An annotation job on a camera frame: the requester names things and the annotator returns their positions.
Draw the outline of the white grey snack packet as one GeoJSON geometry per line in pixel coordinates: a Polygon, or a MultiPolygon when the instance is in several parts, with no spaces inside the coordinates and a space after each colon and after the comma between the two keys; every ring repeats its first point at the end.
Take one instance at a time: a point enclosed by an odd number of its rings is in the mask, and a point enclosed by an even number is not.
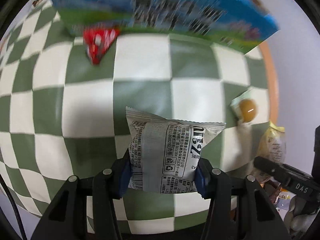
{"type": "Polygon", "coordinates": [[[129,188],[162,194],[196,191],[194,178],[203,148],[225,128],[223,122],[166,119],[127,107],[129,188]]]}

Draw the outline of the small red snack packet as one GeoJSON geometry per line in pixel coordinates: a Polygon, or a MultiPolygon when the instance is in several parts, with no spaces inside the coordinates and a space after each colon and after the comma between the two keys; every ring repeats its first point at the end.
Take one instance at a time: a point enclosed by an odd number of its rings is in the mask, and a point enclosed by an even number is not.
{"type": "Polygon", "coordinates": [[[87,56],[93,65],[100,63],[106,52],[120,35],[120,28],[87,27],[83,31],[83,41],[86,45],[87,56]]]}

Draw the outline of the clear bag with yellow snack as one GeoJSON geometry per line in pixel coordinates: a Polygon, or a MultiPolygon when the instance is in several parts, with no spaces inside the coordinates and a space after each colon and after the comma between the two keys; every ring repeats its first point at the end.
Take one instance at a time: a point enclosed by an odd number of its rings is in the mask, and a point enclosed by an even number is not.
{"type": "MultiPolygon", "coordinates": [[[[276,126],[269,122],[268,128],[262,135],[258,149],[254,157],[263,157],[277,164],[283,164],[286,155],[285,128],[276,126]]],[[[255,168],[254,159],[250,162],[250,174],[253,175],[259,184],[263,184],[271,179],[271,175],[255,168]]]]}

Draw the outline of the yellow egg snack packet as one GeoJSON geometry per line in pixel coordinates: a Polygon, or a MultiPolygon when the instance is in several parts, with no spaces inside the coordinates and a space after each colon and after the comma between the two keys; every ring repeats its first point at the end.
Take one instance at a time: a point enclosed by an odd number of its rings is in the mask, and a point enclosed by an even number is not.
{"type": "Polygon", "coordinates": [[[241,124],[250,124],[258,113],[258,106],[250,89],[234,98],[230,107],[241,124]]]}

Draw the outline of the green white checkered blanket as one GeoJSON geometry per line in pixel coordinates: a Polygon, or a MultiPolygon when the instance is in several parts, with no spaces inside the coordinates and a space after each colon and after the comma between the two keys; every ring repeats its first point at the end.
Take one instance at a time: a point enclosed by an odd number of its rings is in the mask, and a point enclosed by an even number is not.
{"type": "Polygon", "coordinates": [[[176,35],[125,35],[98,66],[49,0],[1,44],[1,175],[15,202],[41,216],[71,175],[96,175],[123,156],[125,108],[168,119],[224,122],[202,151],[213,166],[246,172],[268,127],[267,64],[248,54],[176,35]],[[251,90],[258,113],[241,124],[231,101],[251,90]]]}

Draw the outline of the cardboard box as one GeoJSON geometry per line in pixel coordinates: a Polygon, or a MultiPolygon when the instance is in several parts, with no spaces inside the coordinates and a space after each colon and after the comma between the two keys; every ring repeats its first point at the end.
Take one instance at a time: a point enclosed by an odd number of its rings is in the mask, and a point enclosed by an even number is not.
{"type": "Polygon", "coordinates": [[[251,0],[51,0],[72,35],[86,28],[188,35],[247,53],[278,31],[251,0]]]}

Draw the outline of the bear print pillow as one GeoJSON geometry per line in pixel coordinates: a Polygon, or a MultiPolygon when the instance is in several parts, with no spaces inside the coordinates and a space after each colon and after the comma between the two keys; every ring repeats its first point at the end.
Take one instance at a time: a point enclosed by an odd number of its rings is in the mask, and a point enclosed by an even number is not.
{"type": "Polygon", "coordinates": [[[33,8],[37,7],[42,1],[43,1],[43,0],[34,0],[34,1],[32,2],[33,8]]]}

